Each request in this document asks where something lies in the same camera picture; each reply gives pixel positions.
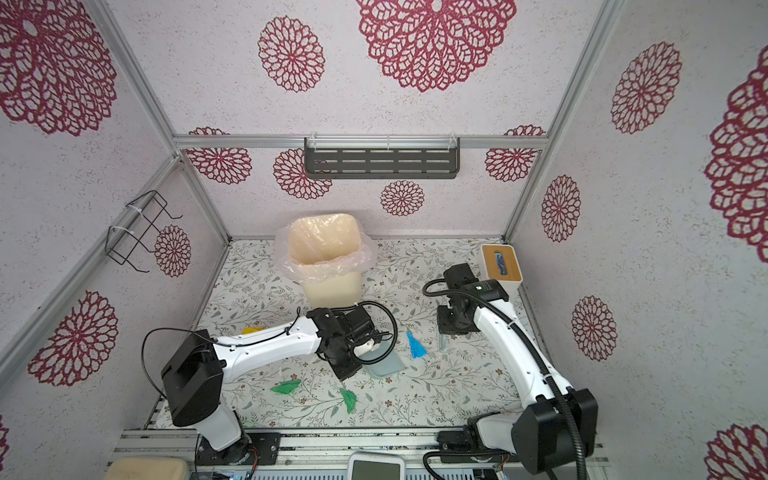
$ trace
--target black cable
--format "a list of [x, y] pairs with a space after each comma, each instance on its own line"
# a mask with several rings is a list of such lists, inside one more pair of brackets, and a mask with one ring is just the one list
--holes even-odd
[[244, 343], [242, 345], [227, 345], [225, 343], [214, 342], [212, 339], [206, 338], [206, 337], [200, 335], [198, 332], [195, 332], [193, 330], [188, 330], [188, 329], [178, 329], [178, 328], [174, 328], [174, 327], [171, 327], [171, 326], [161, 326], [161, 327], [158, 327], [156, 329], [152, 329], [149, 332], [147, 332], [147, 335], [144, 336], [144, 341], [141, 342], [141, 369], [144, 370], [144, 376], [147, 377], [147, 380], [152, 385], [152, 387], [155, 390], [157, 390], [157, 393], [160, 394], [160, 397], [163, 398], [163, 399], [166, 399], [167, 397], [165, 396], [163, 391], [160, 390], [160, 388], [157, 385], [155, 385], [155, 383], [152, 381], [152, 378], [150, 378], [149, 372], [147, 372], [147, 365], [144, 362], [144, 347], [147, 345], [147, 339], [149, 338], [149, 335], [151, 335], [152, 333], [155, 333], [155, 332], [157, 332], [159, 330], [173, 330], [174, 332], [186, 332], [186, 333], [191, 333], [192, 335], [195, 335], [195, 336], [199, 337], [203, 341], [208, 342], [208, 343], [212, 343], [214, 345], [225, 346], [227, 348], [239, 348], [241, 346], [258, 345], [259, 343], [264, 343], [264, 342], [268, 342], [270, 340], [274, 340], [278, 336], [288, 335], [288, 332], [293, 328], [294, 325], [296, 325], [296, 322], [299, 320], [300, 312], [301, 312], [301, 307], [296, 309], [296, 318], [294, 319], [293, 323], [291, 323], [290, 326], [287, 326], [285, 329], [283, 329], [282, 332], [278, 333], [277, 335], [271, 336], [268, 339], [262, 339], [262, 340], [259, 340], [257, 342], [253, 342], [253, 343]]
[[197, 448], [200, 443], [200, 434], [197, 434], [197, 440], [194, 442], [194, 452], [192, 452], [192, 461], [194, 462], [194, 477], [196, 480], [200, 480], [200, 474], [197, 473]]
[[344, 312], [348, 312], [350, 310], [354, 310], [358, 306], [365, 306], [365, 305], [377, 306], [381, 310], [384, 310], [384, 313], [386, 313], [386, 315], [389, 317], [389, 321], [392, 322], [392, 338], [389, 340], [389, 348], [386, 350], [386, 352], [384, 352], [383, 355], [378, 356], [378, 357], [376, 357], [373, 360], [363, 360], [363, 359], [360, 359], [360, 358], [358, 358], [357, 355], [355, 355], [354, 347], [357, 346], [357, 345], [353, 345], [352, 343], [350, 343], [352, 348], [349, 349], [349, 354], [351, 355], [353, 360], [355, 360], [356, 362], [359, 362], [362, 365], [374, 365], [374, 364], [384, 360], [395, 349], [395, 343], [397, 343], [397, 320], [395, 320], [395, 316], [392, 315], [392, 312], [390, 312], [389, 309], [387, 307], [383, 306], [381, 303], [375, 302], [373, 300], [363, 300], [362, 302], [359, 302], [356, 305], [343, 306], [341, 308], [334, 308], [334, 309], [331, 309], [331, 312], [333, 312], [334, 314], [336, 312], [344, 313]]
[[436, 292], [427, 291], [427, 289], [432, 285], [435, 285], [436, 283], [444, 283], [444, 282], [445, 282], [445, 279], [442, 279], [442, 278], [430, 280], [422, 288], [422, 293], [425, 296], [458, 295], [458, 296], [463, 296], [465, 298], [468, 298], [470, 300], [474, 300], [478, 305], [482, 305], [484, 308], [491, 310], [491, 312], [493, 312], [496, 316], [503, 319], [507, 323], [507, 325], [512, 329], [512, 331], [514, 331], [517, 334], [517, 336], [520, 337], [520, 340], [525, 344], [525, 348], [528, 349], [531, 356], [533, 356], [533, 359], [536, 362], [536, 365], [538, 366], [539, 372], [541, 372], [541, 374], [544, 376], [545, 381], [547, 382], [547, 385], [549, 386], [550, 390], [554, 394], [554, 402], [557, 405], [558, 410], [560, 410], [560, 413], [565, 418], [565, 426], [568, 429], [568, 434], [571, 437], [571, 442], [573, 443], [573, 446], [574, 446], [574, 455], [576, 457], [576, 478], [578, 480], [586, 480], [587, 479], [587, 463], [584, 459], [584, 442], [581, 440], [581, 435], [579, 434], [578, 427], [576, 426], [576, 420], [574, 419], [573, 413], [571, 413], [571, 409], [568, 407], [568, 403], [565, 401], [565, 397], [563, 396], [562, 392], [558, 388], [558, 384], [554, 381], [554, 378], [552, 377], [552, 374], [547, 368], [546, 363], [538, 354], [538, 351], [536, 350], [536, 347], [534, 347], [531, 340], [528, 338], [527, 335], [525, 335], [522, 329], [514, 321], [512, 321], [512, 319], [510, 319], [508, 316], [506, 316], [506, 314], [504, 314], [504, 312], [502, 312], [501, 310], [499, 310], [498, 308], [490, 304], [490, 302], [483, 300], [479, 296], [475, 295], [474, 293], [466, 292], [464, 290], [450, 290], [450, 289], [438, 290]]
[[485, 455], [509, 455], [510, 461], [516, 462], [518, 461], [518, 456], [514, 453], [507, 452], [506, 450], [484, 450], [482, 452], [440, 452], [439, 450], [435, 450], [434, 452], [427, 452], [422, 457], [422, 463], [424, 464], [424, 468], [427, 469], [427, 472], [435, 478], [435, 480], [445, 480], [443, 477], [438, 475], [437, 472], [435, 472], [434, 469], [432, 469], [431, 466], [429, 466], [429, 460], [432, 457], [482, 457]]

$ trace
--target plastic bag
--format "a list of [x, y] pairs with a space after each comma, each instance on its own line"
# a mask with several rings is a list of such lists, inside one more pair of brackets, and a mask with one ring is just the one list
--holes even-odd
[[275, 236], [275, 261], [291, 280], [320, 283], [376, 265], [376, 244], [348, 214], [304, 217]]

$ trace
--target patterned wall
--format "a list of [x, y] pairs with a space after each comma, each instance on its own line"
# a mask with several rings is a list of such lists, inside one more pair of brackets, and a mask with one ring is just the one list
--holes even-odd
[[297, 217], [337, 211], [355, 215], [372, 235], [499, 235], [534, 157], [522, 149], [463, 150], [454, 180], [311, 180], [301, 149], [190, 152], [233, 235], [274, 235]]
[[167, 154], [77, 2], [0, 11], [0, 348]]
[[[4, 348], [167, 152], [73, 0], [2, 3], [0, 104]], [[180, 174], [161, 190], [183, 216], [161, 217], [161, 231], [147, 237], [154, 254], [131, 256], [150, 272], [108, 260], [3, 389], [0, 477], [100, 478], [122, 430], [145, 421], [156, 395], [141, 374], [143, 335], [190, 325], [220, 252]], [[178, 342], [151, 342], [151, 371]]]
[[[599, 4], [111, 6], [181, 133], [543, 135]], [[244, 236], [338, 210], [372, 234], [499, 235], [535, 159], [463, 151], [455, 180], [332, 182], [308, 180], [300, 155], [190, 152], [228, 228]]]
[[176, 131], [546, 128], [600, 0], [110, 1]]
[[[156, 253], [138, 247], [130, 256], [149, 273], [108, 260], [26, 370], [3, 391], [0, 477], [57, 472], [62, 478], [100, 478], [123, 429], [140, 428], [147, 420], [157, 393], [141, 370], [141, 341], [157, 326], [191, 326], [221, 251], [179, 171], [160, 192], [169, 212], [182, 217], [162, 214], [161, 232], [147, 234]], [[152, 209], [147, 212], [154, 215]], [[139, 220], [134, 231], [146, 226]], [[126, 253], [132, 244], [123, 242], [118, 251]], [[148, 340], [147, 369], [156, 381], [180, 335], [159, 332]]]
[[768, 475], [766, 24], [630, 2], [512, 240], [617, 478]]

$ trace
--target white robotic arm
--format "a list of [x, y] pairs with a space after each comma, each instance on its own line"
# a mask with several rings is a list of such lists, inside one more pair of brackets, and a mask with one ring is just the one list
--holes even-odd
[[[568, 388], [571, 388], [571, 383], [550, 364], [547, 357], [544, 356], [544, 353], [536, 345], [536, 342], [522, 328], [511, 302], [493, 300], [491, 304], [505, 313], [513, 320], [513, 323], [520, 327], [528, 339], [531, 340], [539, 356], [545, 361], [550, 374], [558, 384], [558, 388], [562, 392], [568, 391]], [[528, 349], [517, 333], [512, 330], [511, 324], [507, 324], [491, 312], [491, 310], [480, 306], [475, 311], [475, 325], [496, 348], [498, 356], [501, 357], [502, 362], [507, 367], [512, 381], [518, 390], [518, 394], [520, 394], [520, 402], [523, 408], [536, 403], [539, 396], [544, 396], [546, 399], [554, 398], [554, 393], [549, 388], [549, 385], [547, 385], [544, 375], [539, 371], [533, 356], [528, 352]]]
[[[370, 361], [358, 356], [375, 350], [388, 333], [374, 327], [363, 305], [383, 308], [392, 320], [389, 349]], [[161, 373], [171, 419], [176, 426], [194, 427], [226, 463], [243, 461], [250, 439], [234, 412], [220, 401], [222, 383], [267, 363], [312, 353], [322, 353], [344, 380], [363, 364], [389, 355], [396, 338], [392, 314], [371, 301], [340, 310], [314, 309], [292, 323], [245, 335], [212, 339], [208, 331], [199, 330], [187, 337]]]
[[[437, 283], [448, 289], [429, 291]], [[552, 366], [522, 328], [501, 284], [478, 280], [469, 265], [461, 263], [447, 269], [444, 278], [427, 282], [422, 292], [450, 299], [450, 306], [438, 307], [440, 333], [485, 334], [510, 372], [525, 409], [518, 415], [489, 413], [469, 419], [458, 435], [440, 432], [441, 452], [432, 456], [510, 452], [532, 474], [576, 460], [578, 476], [584, 477], [584, 458], [594, 451], [598, 404], [589, 390], [575, 390]]]

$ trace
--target green plastic scrap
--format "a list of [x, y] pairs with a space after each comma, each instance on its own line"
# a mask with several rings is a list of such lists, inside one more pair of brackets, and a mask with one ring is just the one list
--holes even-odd
[[346, 404], [346, 412], [354, 412], [355, 404], [357, 403], [357, 395], [345, 389], [339, 389], [339, 391], [341, 392], [341, 396], [344, 398], [344, 403]]
[[283, 395], [288, 395], [299, 385], [301, 385], [301, 380], [291, 380], [290, 382], [283, 382], [279, 385], [275, 385], [270, 390], [273, 392], [282, 393]]

